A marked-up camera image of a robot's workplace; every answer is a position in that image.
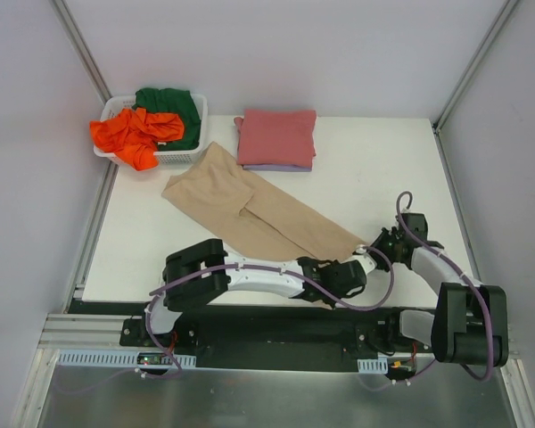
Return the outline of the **orange t shirt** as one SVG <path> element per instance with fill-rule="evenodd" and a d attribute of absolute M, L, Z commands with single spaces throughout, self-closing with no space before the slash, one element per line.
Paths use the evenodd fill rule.
<path fill-rule="evenodd" d="M 113 153 L 136 171 L 155 168 L 158 143 L 180 140 L 185 124 L 175 113 L 123 109 L 116 117 L 89 123 L 95 147 Z"/>

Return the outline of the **beige t shirt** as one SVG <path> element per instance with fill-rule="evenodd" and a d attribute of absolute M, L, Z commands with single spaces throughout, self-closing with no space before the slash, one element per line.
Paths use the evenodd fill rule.
<path fill-rule="evenodd" d="M 162 192 L 173 206 L 223 241 L 227 250 L 275 262 L 348 259 L 362 241 L 211 144 Z"/>

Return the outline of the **pink folded t shirt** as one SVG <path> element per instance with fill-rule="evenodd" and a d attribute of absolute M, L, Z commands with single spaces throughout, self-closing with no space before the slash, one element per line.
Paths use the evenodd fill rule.
<path fill-rule="evenodd" d="M 265 111 L 247 109 L 234 118 L 239 135 L 237 163 L 284 164 L 313 168 L 317 156 L 314 110 Z"/>

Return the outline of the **aluminium frame post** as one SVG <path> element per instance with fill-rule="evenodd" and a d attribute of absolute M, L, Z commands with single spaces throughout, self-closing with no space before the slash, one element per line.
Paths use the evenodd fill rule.
<path fill-rule="evenodd" d="M 467 88 L 473 82 L 476 73 L 482 66 L 490 49 L 498 40 L 500 34 L 505 29 L 507 23 L 511 20 L 514 12 L 522 2 L 520 0 L 506 0 L 500 6 L 496 17 L 491 22 L 489 28 L 476 47 L 473 56 L 467 63 L 464 71 L 461 73 L 454 89 L 445 102 L 437 119 L 432 123 L 433 133 L 438 135 L 445 124 L 448 122 L 452 112 L 457 107 L 459 101 L 464 96 Z"/>
<path fill-rule="evenodd" d="M 112 98 L 111 90 L 109 89 L 94 56 L 92 55 L 91 50 L 87 45 L 87 42 L 67 2 L 64 0 L 51 0 L 49 4 L 52 6 L 59 22 L 66 32 L 66 35 L 76 51 L 78 58 L 80 59 L 86 71 L 86 74 L 95 88 L 95 91 L 101 100 L 106 103 L 110 98 Z"/>

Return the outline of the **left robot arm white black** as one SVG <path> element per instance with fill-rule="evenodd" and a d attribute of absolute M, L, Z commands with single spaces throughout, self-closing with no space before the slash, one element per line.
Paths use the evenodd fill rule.
<path fill-rule="evenodd" d="M 310 257 L 275 262 L 245 257 L 227 250 L 220 239 L 208 239 L 165 259 L 162 286 L 150 292 L 139 334 L 150 346 L 160 347 L 183 313 L 227 292 L 263 292 L 334 307 L 362 293 L 375 268 L 364 250 L 343 262 Z"/>

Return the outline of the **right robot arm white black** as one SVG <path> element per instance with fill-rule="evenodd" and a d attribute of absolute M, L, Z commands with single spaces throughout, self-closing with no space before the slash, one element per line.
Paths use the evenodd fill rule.
<path fill-rule="evenodd" d="M 399 321 L 383 329 L 385 345 L 401 352 L 415 339 L 426 339 L 435 359 L 460 366 L 502 367 L 509 357 L 507 297 L 499 286 L 486 285 L 453 262 L 444 246 L 428 238 L 425 215 L 403 213 L 384 227 L 372 246 L 376 267 L 388 272 L 396 263 L 420 276 L 437 295 L 432 317 L 405 309 Z"/>

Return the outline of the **left aluminium frame post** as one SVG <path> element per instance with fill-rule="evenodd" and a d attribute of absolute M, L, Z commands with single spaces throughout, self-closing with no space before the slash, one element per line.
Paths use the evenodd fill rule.
<path fill-rule="evenodd" d="M 110 98 L 112 98 L 111 90 L 109 89 L 94 56 L 92 55 L 91 50 L 87 45 L 87 42 L 67 2 L 64 0 L 51 0 L 49 4 L 52 6 L 59 22 L 66 32 L 66 35 L 76 51 L 78 58 L 80 59 L 86 71 L 86 74 L 95 88 L 95 91 L 101 100 L 106 103 Z"/>

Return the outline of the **white plastic basket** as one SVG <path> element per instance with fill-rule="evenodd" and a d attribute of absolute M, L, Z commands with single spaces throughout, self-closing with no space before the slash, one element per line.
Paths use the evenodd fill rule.
<path fill-rule="evenodd" d="M 97 156 L 142 171 L 196 161 L 204 148 L 207 116 L 203 95 L 144 88 L 112 97 L 89 130 Z"/>

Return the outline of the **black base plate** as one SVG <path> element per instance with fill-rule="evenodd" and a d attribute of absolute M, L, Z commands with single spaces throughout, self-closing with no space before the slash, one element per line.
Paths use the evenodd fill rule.
<path fill-rule="evenodd" d="M 444 309 L 424 338 L 403 332 L 409 313 L 209 305 L 185 312 L 156 340 L 207 368 L 346 373 L 360 360 L 397 354 L 409 366 L 413 352 L 432 353 L 441 363 L 485 366 L 485 329 L 464 306 Z"/>

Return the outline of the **lavender folded t shirt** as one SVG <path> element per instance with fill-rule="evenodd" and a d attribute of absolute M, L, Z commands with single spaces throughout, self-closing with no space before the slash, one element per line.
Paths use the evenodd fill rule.
<path fill-rule="evenodd" d="M 311 167 L 301 167 L 297 165 L 284 164 L 257 164 L 257 165 L 242 165 L 244 170 L 250 171 L 272 171 L 272 172 L 310 172 Z"/>

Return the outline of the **right aluminium frame post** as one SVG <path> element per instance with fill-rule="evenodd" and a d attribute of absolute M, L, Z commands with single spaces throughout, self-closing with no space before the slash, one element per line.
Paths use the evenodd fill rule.
<path fill-rule="evenodd" d="M 437 119 L 432 123 L 433 133 L 438 135 L 445 124 L 448 122 L 452 112 L 457 107 L 459 101 L 464 96 L 467 88 L 473 82 L 476 73 L 482 66 L 490 49 L 498 40 L 500 34 L 505 29 L 507 23 L 511 20 L 514 12 L 522 2 L 520 0 L 506 0 L 500 6 L 496 17 L 491 22 L 489 28 L 476 47 L 473 56 L 467 63 L 464 71 L 461 73 L 454 89 L 445 102 Z"/>

